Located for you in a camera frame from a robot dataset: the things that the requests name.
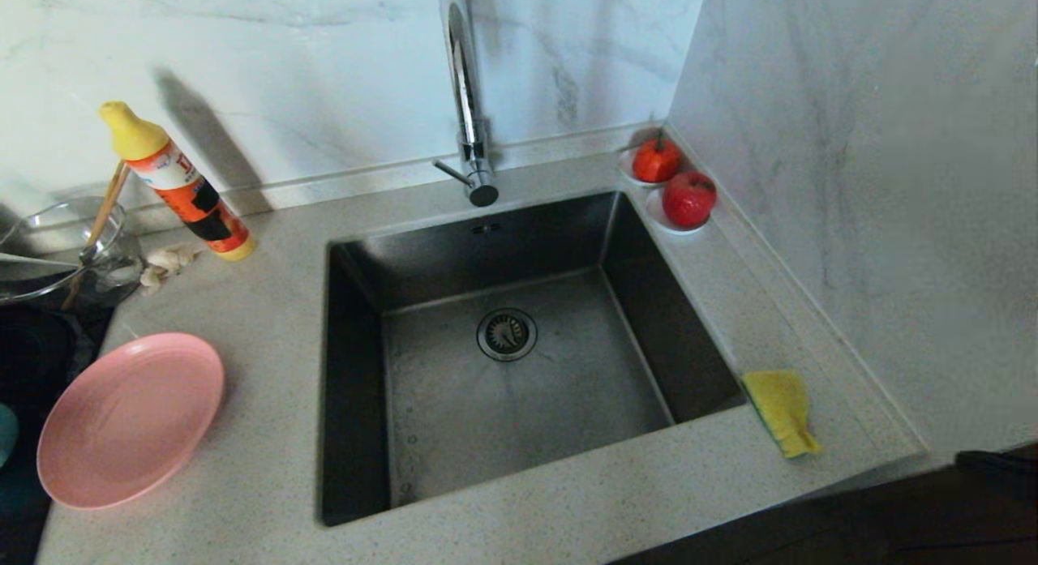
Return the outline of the chrome faucet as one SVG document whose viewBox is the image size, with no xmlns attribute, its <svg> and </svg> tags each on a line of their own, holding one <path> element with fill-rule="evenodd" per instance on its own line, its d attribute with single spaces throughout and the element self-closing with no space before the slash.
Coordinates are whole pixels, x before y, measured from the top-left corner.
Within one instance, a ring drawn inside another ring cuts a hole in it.
<svg viewBox="0 0 1038 565">
<path fill-rule="evenodd" d="M 462 169 L 453 169 L 439 160 L 431 165 L 459 181 L 467 199 L 475 207 L 489 207 L 497 201 L 498 188 L 494 184 L 488 130 L 479 100 L 477 51 L 472 41 L 470 8 L 467 0 L 439 0 L 439 11 L 444 25 L 453 103 L 460 126 L 457 147 Z"/>
</svg>

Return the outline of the yellow green sponge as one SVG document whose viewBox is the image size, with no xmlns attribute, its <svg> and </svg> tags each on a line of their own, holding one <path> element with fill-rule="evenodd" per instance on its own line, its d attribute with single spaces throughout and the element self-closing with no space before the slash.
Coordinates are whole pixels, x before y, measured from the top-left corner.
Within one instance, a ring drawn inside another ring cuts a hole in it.
<svg viewBox="0 0 1038 565">
<path fill-rule="evenodd" d="M 821 453 L 821 443 L 809 429 L 809 395 L 797 370 L 753 370 L 741 382 L 783 457 Z"/>
</svg>

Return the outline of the yellow orange white detergent bottle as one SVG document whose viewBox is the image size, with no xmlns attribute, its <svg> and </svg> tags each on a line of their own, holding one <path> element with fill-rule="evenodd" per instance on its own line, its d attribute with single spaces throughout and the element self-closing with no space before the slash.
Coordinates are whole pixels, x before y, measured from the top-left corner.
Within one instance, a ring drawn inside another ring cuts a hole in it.
<svg viewBox="0 0 1038 565">
<path fill-rule="evenodd" d="M 101 104 L 99 115 L 126 167 L 144 181 L 212 252 L 230 262 L 252 254 L 255 236 L 163 126 L 137 117 L 128 104 L 119 101 Z"/>
</svg>

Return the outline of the wooden chopstick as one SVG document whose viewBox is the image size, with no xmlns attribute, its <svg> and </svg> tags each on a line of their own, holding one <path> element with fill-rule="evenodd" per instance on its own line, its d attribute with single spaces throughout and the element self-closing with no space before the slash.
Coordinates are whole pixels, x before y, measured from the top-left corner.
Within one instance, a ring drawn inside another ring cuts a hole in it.
<svg viewBox="0 0 1038 565">
<path fill-rule="evenodd" d="M 108 220 L 112 210 L 114 210 L 114 205 L 118 201 L 118 197 L 120 192 L 122 192 L 122 186 L 125 186 L 129 172 L 129 166 L 127 166 L 125 161 L 120 160 L 118 162 L 118 166 L 116 166 L 114 176 L 109 181 L 106 195 L 104 195 L 99 210 L 97 210 L 88 240 L 80 251 L 80 258 L 82 261 L 89 261 L 95 254 L 97 240 L 100 239 L 101 233 L 103 233 L 106 225 L 106 221 Z"/>
<path fill-rule="evenodd" d="M 80 292 L 80 287 L 85 277 L 85 271 L 88 270 L 90 263 L 97 253 L 97 240 L 100 239 L 101 233 L 106 225 L 106 221 L 109 218 L 110 213 L 114 210 L 114 205 L 118 201 L 120 192 L 122 192 L 122 186 L 125 186 L 127 174 L 129 174 L 129 167 L 127 167 L 126 160 L 119 160 L 114 174 L 109 181 L 109 185 L 101 201 L 100 209 L 97 210 L 94 221 L 92 227 L 90 228 L 90 234 L 88 240 L 85 243 L 85 247 L 80 251 L 80 270 L 71 287 L 69 288 L 69 293 L 66 298 L 62 302 L 62 311 L 71 311 L 75 304 L 75 299 Z"/>
</svg>

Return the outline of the pink plate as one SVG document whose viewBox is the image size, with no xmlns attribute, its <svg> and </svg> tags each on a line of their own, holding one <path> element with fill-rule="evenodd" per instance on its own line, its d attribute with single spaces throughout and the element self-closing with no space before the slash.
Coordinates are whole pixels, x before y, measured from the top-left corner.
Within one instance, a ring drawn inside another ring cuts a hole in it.
<svg viewBox="0 0 1038 565">
<path fill-rule="evenodd" d="M 191 458 L 225 383 L 217 350 L 188 333 L 140 337 L 99 357 L 45 420 L 36 452 L 42 488 L 81 511 L 148 494 Z"/>
</svg>

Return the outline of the teal bowl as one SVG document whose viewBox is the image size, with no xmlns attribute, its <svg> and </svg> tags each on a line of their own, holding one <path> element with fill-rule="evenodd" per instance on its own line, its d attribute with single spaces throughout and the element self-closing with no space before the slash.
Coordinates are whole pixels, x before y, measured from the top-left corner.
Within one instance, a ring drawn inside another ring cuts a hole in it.
<svg viewBox="0 0 1038 565">
<path fill-rule="evenodd" d="M 10 460 L 18 443 L 21 425 L 11 407 L 0 404 L 0 469 Z"/>
</svg>

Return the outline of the stainless steel sink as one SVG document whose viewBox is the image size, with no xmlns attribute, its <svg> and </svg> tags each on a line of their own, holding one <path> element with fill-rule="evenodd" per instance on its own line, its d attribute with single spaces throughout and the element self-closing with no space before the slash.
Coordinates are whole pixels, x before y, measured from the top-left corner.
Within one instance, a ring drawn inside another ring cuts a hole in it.
<svg viewBox="0 0 1038 565">
<path fill-rule="evenodd" d="M 331 242 L 319 520 L 385 511 L 746 400 L 619 191 Z M 491 310 L 538 339 L 497 362 Z"/>
</svg>

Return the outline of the round metal drain strainer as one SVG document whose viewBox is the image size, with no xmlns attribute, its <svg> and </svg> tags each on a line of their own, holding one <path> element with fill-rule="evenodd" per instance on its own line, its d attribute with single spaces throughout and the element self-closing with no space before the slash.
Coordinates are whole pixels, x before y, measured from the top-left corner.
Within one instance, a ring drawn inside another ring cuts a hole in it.
<svg viewBox="0 0 1038 565">
<path fill-rule="evenodd" d="M 537 339 L 537 325 L 522 310 L 491 310 L 479 322 L 479 350 L 493 361 L 519 361 L 530 354 Z"/>
</svg>

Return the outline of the red apple on dish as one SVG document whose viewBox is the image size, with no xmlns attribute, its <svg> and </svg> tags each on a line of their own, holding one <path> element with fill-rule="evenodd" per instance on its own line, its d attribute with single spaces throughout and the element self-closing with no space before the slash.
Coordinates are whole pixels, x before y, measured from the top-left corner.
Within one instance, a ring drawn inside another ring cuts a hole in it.
<svg viewBox="0 0 1038 565">
<path fill-rule="evenodd" d="M 663 232 L 676 236 L 696 235 L 700 230 L 707 228 L 709 222 L 711 222 L 711 216 L 708 216 L 703 224 L 694 226 L 694 228 L 680 228 L 678 225 L 672 224 L 667 214 L 663 210 L 663 192 L 664 189 L 661 187 L 654 189 L 646 196 L 644 201 L 646 214 L 649 215 L 656 228 L 663 230 Z"/>
</svg>

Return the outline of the garlic bulb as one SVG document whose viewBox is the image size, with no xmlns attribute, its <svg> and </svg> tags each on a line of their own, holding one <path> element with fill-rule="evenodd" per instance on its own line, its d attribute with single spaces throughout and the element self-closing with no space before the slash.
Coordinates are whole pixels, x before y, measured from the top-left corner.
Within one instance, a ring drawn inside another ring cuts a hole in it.
<svg viewBox="0 0 1038 565">
<path fill-rule="evenodd" d="M 140 276 L 144 294 L 156 294 L 167 278 L 177 276 L 200 252 L 201 249 L 191 243 L 167 245 L 148 252 L 144 258 L 145 267 Z"/>
</svg>

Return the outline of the clear glass bowl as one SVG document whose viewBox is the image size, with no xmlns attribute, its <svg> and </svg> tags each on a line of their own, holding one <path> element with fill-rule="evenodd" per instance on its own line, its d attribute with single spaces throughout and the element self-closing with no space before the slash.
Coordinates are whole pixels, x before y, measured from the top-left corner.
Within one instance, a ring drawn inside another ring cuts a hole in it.
<svg viewBox="0 0 1038 565">
<path fill-rule="evenodd" d="M 101 197 L 78 197 L 10 221 L 0 228 L 0 252 L 80 262 Z M 115 204 L 97 240 L 97 253 L 75 299 L 73 310 L 108 310 L 138 287 L 144 259 L 137 237 L 127 228 L 122 207 Z M 80 269 L 0 263 L 0 307 L 62 310 L 71 282 Z"/>
</svg>

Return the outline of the metal utensil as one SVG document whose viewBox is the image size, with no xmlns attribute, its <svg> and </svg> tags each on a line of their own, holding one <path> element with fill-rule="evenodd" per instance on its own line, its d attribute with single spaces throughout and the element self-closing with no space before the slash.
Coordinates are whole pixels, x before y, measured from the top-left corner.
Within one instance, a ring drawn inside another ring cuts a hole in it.
<svg viewBox="0 0 1038 565">
<path fill-rule="evenodd" d="M 79 262 L 69 263 L 64 261 L 52 261 L 52 259 L 38 259 L 25 255 L 13 255 L 13 254 L 7 254 L 6 252 L 0 252 L 0 263 L 22 263 L 23 265 L 47 266 L 47 267 L 73 269 L 73 270 L 82 267 L 82 263 Z"/>
</svg>

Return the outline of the black cooktop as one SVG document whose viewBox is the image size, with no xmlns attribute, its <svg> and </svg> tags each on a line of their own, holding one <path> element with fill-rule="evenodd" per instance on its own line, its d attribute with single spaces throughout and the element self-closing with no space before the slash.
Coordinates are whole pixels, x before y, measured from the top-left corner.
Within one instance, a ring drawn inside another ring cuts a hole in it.
<svg viewBox="0 0 1038 565">
<path fill-rule="evenodd" d="M 0 404 L 21 425 L 0 469 L 0 565 L 33 565 L 52 499 L 38 476 L 42 428 L 60 396 L 99 356 L 114 310 L 0 310 Z"/>
</svg>

